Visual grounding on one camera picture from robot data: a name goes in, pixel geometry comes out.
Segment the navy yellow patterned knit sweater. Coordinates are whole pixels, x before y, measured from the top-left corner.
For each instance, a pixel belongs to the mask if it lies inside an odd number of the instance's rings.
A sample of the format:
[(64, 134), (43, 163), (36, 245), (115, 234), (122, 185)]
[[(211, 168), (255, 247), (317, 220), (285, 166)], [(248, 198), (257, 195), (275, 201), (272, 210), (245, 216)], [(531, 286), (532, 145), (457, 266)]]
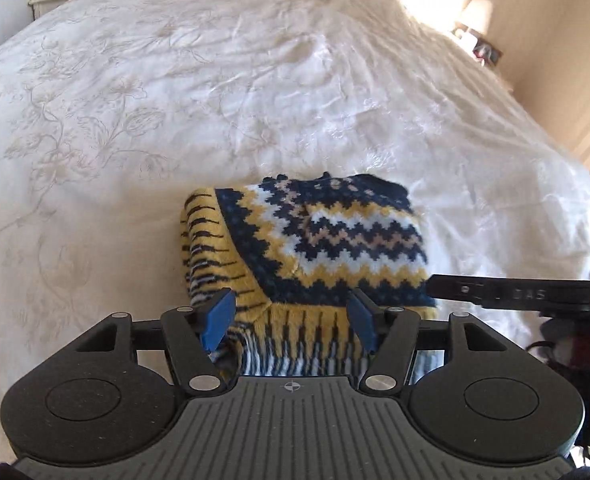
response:
[(419, 220), (400, 184), (372, 174), (199, 188), (184, 202), (181, 258), (192, 307), (235, 295), (210, 353), (225, 378), (353, 376), (370, 355), (350, 328), (349, 293), (432, 318)]

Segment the dark picture frame right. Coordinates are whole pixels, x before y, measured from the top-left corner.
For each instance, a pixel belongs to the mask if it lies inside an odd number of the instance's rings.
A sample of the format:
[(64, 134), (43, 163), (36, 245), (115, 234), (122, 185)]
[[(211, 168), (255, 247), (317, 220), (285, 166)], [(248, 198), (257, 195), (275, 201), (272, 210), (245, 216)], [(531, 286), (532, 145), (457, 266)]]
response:
[(482, 66), (495, 68), (502, 58), (503, 53), (488, 41), (479, 38), (473, 47), (473, 55)]

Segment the white floral embroidered bedspread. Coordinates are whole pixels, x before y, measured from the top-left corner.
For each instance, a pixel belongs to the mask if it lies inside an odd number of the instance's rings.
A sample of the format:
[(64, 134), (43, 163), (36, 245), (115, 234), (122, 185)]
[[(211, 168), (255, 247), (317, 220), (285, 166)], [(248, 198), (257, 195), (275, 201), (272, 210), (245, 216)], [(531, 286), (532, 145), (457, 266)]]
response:
[(396, 0), (73, 0), (27, 26), (0, 47), (0, 402), (106, 315), (187, 301), (193, 190), (324, 172), (403, 185), (434, 272), (590, 273), (590, 174)]

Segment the cream right bedside lamp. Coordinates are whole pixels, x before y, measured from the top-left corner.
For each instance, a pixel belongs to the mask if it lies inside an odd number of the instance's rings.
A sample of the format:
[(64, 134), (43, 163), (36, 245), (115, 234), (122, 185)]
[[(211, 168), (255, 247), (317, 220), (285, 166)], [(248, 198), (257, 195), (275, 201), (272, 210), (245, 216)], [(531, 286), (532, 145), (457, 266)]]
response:
[(490, 0), (470, 0), (459, 15), (458, 22), (466, 29), (486, 35), (492, 18), (493, 3)]

